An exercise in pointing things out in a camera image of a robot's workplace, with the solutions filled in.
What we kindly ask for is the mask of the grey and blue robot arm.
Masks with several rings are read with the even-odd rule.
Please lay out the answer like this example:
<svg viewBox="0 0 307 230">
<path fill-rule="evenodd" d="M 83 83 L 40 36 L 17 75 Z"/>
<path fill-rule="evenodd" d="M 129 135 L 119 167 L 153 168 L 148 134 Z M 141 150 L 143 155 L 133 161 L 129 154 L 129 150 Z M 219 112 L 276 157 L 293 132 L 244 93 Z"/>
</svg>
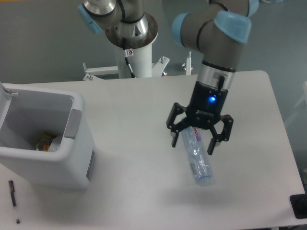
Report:
<svg viewBox="0 0 307 230">
<path fill-rule="evenodd" d="M 258 9 L 256 0 L 211 0 L 198 14 L 183 13 L 172 23 L 173 39 L 203 54 L 202 68 L 188 106 L 175 103 L 166 121 L 173 135 L 172 145 L 187 127 L 209 130 L 212 139 L 208 154 L 228 141 L 233 125 L 230 115 L 222 115 L 228 89 L 236 72 L 251 30 L 250 17 Z M 84 0 L 78 6 L 80 17 L 95 34 L 105 32 L 117 48 L 121 78 L 153 75 L 151 47 L 158 35 L 156 20 L 144 10 L 142 0 Z"/>
</svg>

